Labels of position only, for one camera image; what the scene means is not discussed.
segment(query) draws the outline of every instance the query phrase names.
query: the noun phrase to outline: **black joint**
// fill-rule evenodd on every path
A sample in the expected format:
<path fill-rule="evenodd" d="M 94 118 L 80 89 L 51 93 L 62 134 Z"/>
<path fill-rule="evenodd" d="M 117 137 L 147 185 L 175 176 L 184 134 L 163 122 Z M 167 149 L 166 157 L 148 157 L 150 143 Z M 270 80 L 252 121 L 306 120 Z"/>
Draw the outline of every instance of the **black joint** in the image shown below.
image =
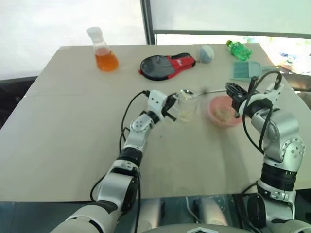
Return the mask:
<path fill-rule="evenodd" d="M 250 222 L 257 228 L 266 226 L 266 208 L 262 197 L 252 194 L 247 201 L 247 212 Z"/>
<path fill-rule="evenodd" d="M 142 152 L 136 148 L 127 147 L 121 151 L 118 159 L 130 161 L 139 167 L 142 159 Z"/>
<path fill-rule="evenodd" d="M 263 189 L 261 186 L 257 184 L 257 191 L 261 194 L 264 198 L 270 198 L 271 192 Z"/>
<path fill-rule="evenodd" d="M 137 169 L 135 167 L 132 170 L 127 170 L 124 168 L 116 167 L 116 168 L 112 169 L 111 172 L 117 173 L 117 174 L 122 174 L 122 175 L 127 175 L 127 176 L 137 176 L 137 173 L 138 173 Z"/>
<path fill-rule="evenodd" d="M 159 117 L 153 111 L 148 111 L 146 114 L 152 119 L 154 124 L 157 124 L 160 121 Z"/>
<path fill-rule="evenodd" d="M 283 219 L 278 219 L 278 218 L 276 218 L 276 219 L 273 219 L 271 222 L 272 223 L 286 223 L 286 222 L 288 222 L 290 219 L 288 219 L 288 220 L 283 220 Z"/>
<path fill-rule="evenodd" d="M 260 179 L 271 187 L 284 191 L 293 191 L 296 175 L 297 172 L 286 171 L 264 163 Z"/>
<path fill-rule="evenodd" d="M 125 198 L 121 209 L 122 212 L 127 213 L 133 208 L 133 205 L 136 200 L 138 185 L 139 185 L 138 179 L 136 177 L 133 178 L 126 190 Z"/>
<path fill-rule="evenodd" d="M 144 95 L 147 96 L 147 97 L 149 97 L 149 95 L 150 95 L 150 91 L 149 91 L 149 90 L 145 90 L 145 91 L 143 91 L 143 93 L 144 93 Z"/>
<path fill-rule="evenodd" d="M 231 107 L 236 112 L 239 112 L 240 106 L 247 99 L 247 91 L 235 83 L 226 83 L 225 88 L 227 90 L 227 94 L 232 98 Z"/>
<path fill-rule="evenodd" d="M 111 213 L 115 210 L 118 209 L 117 205 L 113 202 L 110 202 L 110 201 L 105 201 L 105 200 L 99 200 L 97 202 L 92 202 L 88 205 L 97 205 L 97 206 L 100 206 L 102 207 L 103 209 L 105 209 L 108 213 Z"/>
<path fill-rule="evenodd" d="M 260 109 L 271 108 L 272 106 L 272 102 L 267 98 L 264 98 L 262 100 L 256 100 L 247 106 L 246 115 L 252 118 L 253 115 Z"/>

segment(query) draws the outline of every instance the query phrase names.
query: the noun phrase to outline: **red and black case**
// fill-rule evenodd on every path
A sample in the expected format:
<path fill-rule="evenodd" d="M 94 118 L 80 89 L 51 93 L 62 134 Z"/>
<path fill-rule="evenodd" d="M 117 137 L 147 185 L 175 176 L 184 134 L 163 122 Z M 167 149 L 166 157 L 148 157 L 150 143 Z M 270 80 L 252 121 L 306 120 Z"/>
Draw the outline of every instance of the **red and black case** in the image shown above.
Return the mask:
<path fill-rule="evenodd" d="M 186 52 L 174 56 L 154 55 L 141 62 L 139 72 L 147 79 L 161 81 L 170 79 L 194 65 L 195 59 Z"/>

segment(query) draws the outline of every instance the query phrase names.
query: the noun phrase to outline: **white curtain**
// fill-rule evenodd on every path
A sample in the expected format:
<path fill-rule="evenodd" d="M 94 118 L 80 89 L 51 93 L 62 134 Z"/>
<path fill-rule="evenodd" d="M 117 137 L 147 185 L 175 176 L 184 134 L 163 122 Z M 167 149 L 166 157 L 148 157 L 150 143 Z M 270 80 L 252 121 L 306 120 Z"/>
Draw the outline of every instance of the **white curtain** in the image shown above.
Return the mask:
<path fill-rule="evenodd" d="M 0 80 L 38 75 L 60 46 L 146 44 L 139 0 L 1 0 Z"/>
<path fill-rule="evenodd" d="M 154 30 L 311 34 L 311 0 L 151 0 Z"/>

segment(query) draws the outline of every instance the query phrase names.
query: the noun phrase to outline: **orange liquid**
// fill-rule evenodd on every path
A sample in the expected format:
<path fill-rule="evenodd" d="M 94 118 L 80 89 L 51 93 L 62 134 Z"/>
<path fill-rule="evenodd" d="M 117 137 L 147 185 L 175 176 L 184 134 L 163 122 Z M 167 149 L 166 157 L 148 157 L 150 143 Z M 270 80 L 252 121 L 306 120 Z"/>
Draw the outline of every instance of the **orange liquid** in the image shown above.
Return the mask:
<path fill-rule="evenodd" d="M 100 50 L 101 49 L 97 50 L 95 54 L 98 68 L 102 71 L 113 71 L 118 68 L 119 62 L 113 52 L 111 51 L 108 54 L 100 55 Z"/>

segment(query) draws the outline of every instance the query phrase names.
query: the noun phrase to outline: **pink bowl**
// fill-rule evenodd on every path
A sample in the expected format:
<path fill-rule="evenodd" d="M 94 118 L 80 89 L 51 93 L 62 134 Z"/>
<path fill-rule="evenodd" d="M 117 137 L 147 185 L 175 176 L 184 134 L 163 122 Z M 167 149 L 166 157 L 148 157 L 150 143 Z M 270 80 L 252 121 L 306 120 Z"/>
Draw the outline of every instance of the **pink bowl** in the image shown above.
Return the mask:
<path fill-rule="evenodd" d="M 231 107 L 232 98 L 217 96 L 208 104 L 208 115 L 212 122 L 223 127 L 238 125 L 242 118 L 234 118 L 235 110 Z"/>

